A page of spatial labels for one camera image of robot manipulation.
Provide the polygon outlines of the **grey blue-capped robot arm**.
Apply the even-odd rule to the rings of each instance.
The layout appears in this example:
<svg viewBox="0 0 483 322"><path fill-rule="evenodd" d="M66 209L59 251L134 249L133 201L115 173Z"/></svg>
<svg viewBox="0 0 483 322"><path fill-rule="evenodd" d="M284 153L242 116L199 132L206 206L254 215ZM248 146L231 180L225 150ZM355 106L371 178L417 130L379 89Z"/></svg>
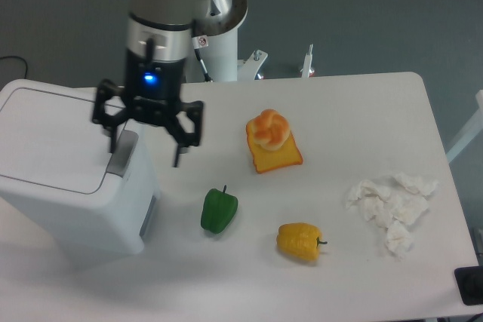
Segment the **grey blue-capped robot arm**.
<svg viewBox="0 0 483 322"><path fill-rule="evenodd" d="M102 80L91 116L111 152L131 119L165 128L180 153L200 144L204 105L182 101L181 85L238 79L247 13L247 0L130 0L124 83Z"/></svg>

